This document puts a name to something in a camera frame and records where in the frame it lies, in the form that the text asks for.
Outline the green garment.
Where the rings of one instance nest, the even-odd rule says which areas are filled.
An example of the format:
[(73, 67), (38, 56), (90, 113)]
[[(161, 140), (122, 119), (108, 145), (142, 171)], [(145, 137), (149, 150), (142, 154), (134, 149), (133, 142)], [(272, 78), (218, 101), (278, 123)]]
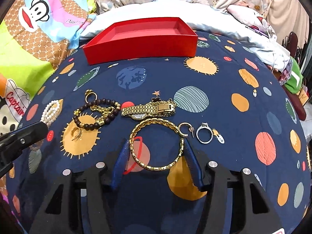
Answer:
[(292, 69), (291, 69), (291, 73), (290, 73), (290, 78), (288, 81), (286, 81), (284, 86), (292, 94), (297, 94), (302, 87), (303, 76), (300, 72), (300, 67), (299, 67), (297, 61), (293, 57), (291, 57), (291, 61), (292, 61), (293, 65), (292, 65)]

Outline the pink white plush pillow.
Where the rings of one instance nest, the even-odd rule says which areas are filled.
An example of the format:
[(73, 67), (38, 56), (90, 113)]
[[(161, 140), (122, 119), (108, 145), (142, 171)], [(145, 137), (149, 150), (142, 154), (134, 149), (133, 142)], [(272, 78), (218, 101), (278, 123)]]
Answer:
[(277, 40), (276, 32), (273, 27), (257, 11), (239, 5), (229, 5), (227, 11), (242, 24)]

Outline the red cardboard box tray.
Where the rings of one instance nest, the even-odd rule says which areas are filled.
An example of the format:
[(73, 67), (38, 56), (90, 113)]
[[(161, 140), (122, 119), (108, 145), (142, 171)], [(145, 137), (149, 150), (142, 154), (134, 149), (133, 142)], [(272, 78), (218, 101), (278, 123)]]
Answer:
[(117, 22), (82, 49), (89, 65), (154, 57), (194, 57), (198, 35), (180, 18)]

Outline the gold wristwatch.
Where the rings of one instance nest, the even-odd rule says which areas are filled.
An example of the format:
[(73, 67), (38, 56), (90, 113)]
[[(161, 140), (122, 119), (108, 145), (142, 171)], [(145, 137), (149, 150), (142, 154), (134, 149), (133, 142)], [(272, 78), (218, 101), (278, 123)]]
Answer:
[(171, 98), (162, 100), (160, 97), (154, 97), (144, 105), (122, 108), (121, 115), (131, 117), (135, 121), (141, 121), (145, 118), (171, 117), (176, 113), (176, 106), (177, 104)]

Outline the navy planet print bedsheet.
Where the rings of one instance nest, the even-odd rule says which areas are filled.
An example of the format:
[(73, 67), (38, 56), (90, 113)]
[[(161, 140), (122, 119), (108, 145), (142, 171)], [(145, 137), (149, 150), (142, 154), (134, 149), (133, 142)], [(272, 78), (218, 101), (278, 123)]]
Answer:
[[(310, 171), (306, 139), (299, 118), (274, 75), (243, 44), (220, 35), (197, 31), (193, 58), (127, 59), (88, 65), (82, 48), (67, 58), (34, 95), (20, 126), (39, 121), (52, 100), (62, 110), (48, 138), (27, 149), (15, 161), (15, 177), (7, 178), (8, 200), (28, 232), (51, 189), (65, 170), (82, 172), (121, 148), (139, 123), (120, 113), (99, 130), (82, 130), (71, 139), (74, 110), (85, 103), (85, 91), (122, 107), (146, 104), (154, 97), (171, 98), (178, 126), (192, 124), (187, 141), (229, 170), (249, 168), (279, 215), (285, 233), (300, 224), (310, 204)], [(201, 123), (215, 132), (209, 144), (196, 138)], [(141, 129), (134, 139), (139, 160), (151, 166), (173, 162), (179, 136), (162, 125)], [(150, 172), (132, 159), (126, 165), (110, 202), (112, 233), (196, 233), (206, 192), (194, 185), (185, 157), (170, 170)]]

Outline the gold hoop earring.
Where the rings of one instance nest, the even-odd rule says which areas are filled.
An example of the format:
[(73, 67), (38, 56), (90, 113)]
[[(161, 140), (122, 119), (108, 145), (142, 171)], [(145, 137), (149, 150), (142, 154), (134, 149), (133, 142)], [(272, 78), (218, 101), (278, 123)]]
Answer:
[(192, 138), (194, 138), (194, 127), (192, 126), (192, 124), (182, 122), (178, 125), (178, 130), (180, 136), (184, 138), (191, 136)]

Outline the colourful monkey cartoon blanket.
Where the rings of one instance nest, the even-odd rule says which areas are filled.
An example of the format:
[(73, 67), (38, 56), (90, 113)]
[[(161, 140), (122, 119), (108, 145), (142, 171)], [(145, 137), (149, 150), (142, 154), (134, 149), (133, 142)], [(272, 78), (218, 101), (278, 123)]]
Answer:
[(95, 18), (94, 0), (15, 0), (1, 22), (1, 134), (28, 106)]

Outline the light blue quilt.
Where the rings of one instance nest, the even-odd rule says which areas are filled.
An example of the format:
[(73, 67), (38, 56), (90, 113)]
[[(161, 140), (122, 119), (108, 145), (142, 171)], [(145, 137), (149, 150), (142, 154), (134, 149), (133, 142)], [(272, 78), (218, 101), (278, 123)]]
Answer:
[(232, 15), (214, 9), (210, 5), (180, 0), (155, 0), (143, 4), (129, 4), (102, 13), (82, 31), (80, 41), (92, 39), (113, 23), (160, 17), (180, 18), (193, 30), (233, 38), (249, 48), (263, 63), (279, 71), (282, 71), (291, 61), (287, 49), (276, 41), (247, 28)]

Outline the gold woven bangle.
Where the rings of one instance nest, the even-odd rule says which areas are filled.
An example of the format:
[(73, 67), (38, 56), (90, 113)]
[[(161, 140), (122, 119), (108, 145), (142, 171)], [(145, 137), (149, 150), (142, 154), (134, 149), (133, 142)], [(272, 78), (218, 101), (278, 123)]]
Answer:
[[(170, 164), (165, 165), (165, 166), (149, 166), (147, 164), (144, 164), (137, 157), (137, 155), (136, 155), (136, 153), (134, 151), (134, 138), (136, 137), (137, 133), (141, 129), (143, 129), (144, 127), (149, 126), (149, 125), (162, 125), (162, 126), (165, 126), (167, 128), (170, 128), (171, 130), (173, 130), (176, 134), (178, 134), (180, 136), (179, 153), (178, 153), (177, 157), (174, 159), (174, 161), (171, 162)], [(182, 133), (179, 131), (178, 126), (176, 126), (174, 123), (172, 123), (172, 122), (170, 122), (168, 120), (165, 120), (163, 118), (148, 118), (148, 119), (145, 119), (145, 120), (141, 121), (139, 124), (137, 124), (135, 126), (135, 128), (133, 128), (132, 132), (130, 133), (130, 136), (129, 136), (129, 151), (130, 151), (130, 153), (131, 153), (135, 163), (138, 164), (140, 167), (142, 167), (145, 170), (153, 171), (153, 172), (162, 172), (162, 171), (170, 170), (174, 165), (177, 164), (177, 162), (179, 161), (179, 159), (183, 155), (183, 151), (184, 151), (184, 137), (182, 136)]]

